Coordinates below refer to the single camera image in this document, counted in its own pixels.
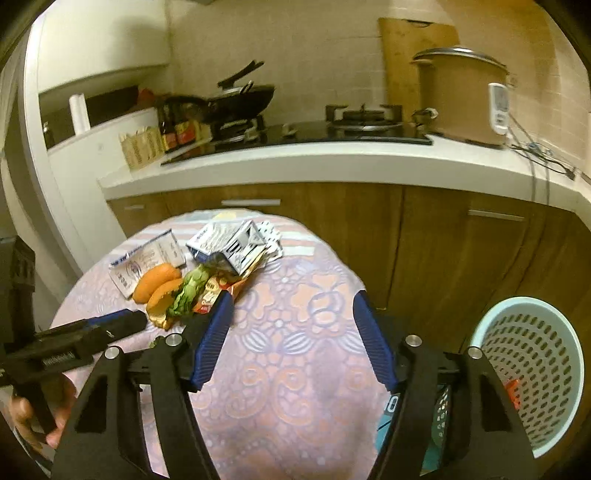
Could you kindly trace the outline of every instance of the floral tablecloth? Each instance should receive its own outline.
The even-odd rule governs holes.
[[[353,297],[363,285],[328,245],[293,220],[224,210],[152,225],[84,274],[53,326],[137,309],[109,278],[109,263],[172,228],[186,252],[187,269],[192,268],[184,243],[212,218],[268,220],[282,232],[285,252],[237,302],[213,377],[201,392],[191,394],[220,477],[365,480],[376,458],[376,427],[389,395],[375,378],[353,321]],[[124,351],[144,349],[162,334],[150,324],[117,345]],[[89,371],[68,373],[79,391]],[[166,475],[149,387],[141,402],[152,468]]]

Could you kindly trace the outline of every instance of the white countertop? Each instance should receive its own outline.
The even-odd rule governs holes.
[[[161,167],[127,167],[99,179],[106,200],[197,187],[297,181],[421,185],[532,200],[531,166],[506,148],[440,137],[433,145],[318,142],[218,153]],[[535,165],[535,201],[546,203],[546,171]],[[575,212],[591,229],[591,186],[550,172],[550,205]]]

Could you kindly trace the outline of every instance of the silver screw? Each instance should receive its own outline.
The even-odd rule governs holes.
[[[470,358],[478,360],[479,358],[482,358],[482,350],[480,350],[477,346],[471,346],[468,349],[468,355],[470,356]]]
[[[110,346],[107,350],[105,350],[105,357],[109,360],[113,360],[117,355],[119,355],[119,349],[115,346]]]
[[[166,337],[166,345],[177,346],[183,341],[183,337],[179,333],[171,333]]]
[[[404,341],[410,346],[421,346],[423,340],[418,335],[408,335]]]

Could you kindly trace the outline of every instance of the wooden cutting board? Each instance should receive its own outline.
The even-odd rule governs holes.
[[[380,18],[388,103],[402,105],[404,119],[420,108],[418,69],[411,61],[421,50],[452,47],[460,43],[452,25]]]

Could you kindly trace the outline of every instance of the red object in basket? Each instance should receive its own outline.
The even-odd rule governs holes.
[[[509,380],[505,384],[505,390],[507,390],[507,393],[509,394],[509,399],[513,403],[513,406],[516,410],[519,410],[519,408],[521,408],[521,400],[517,398],[518,394],[515,392],[518,386],[519,380],[517,380],[516,378],[514,378],[513,380]]]

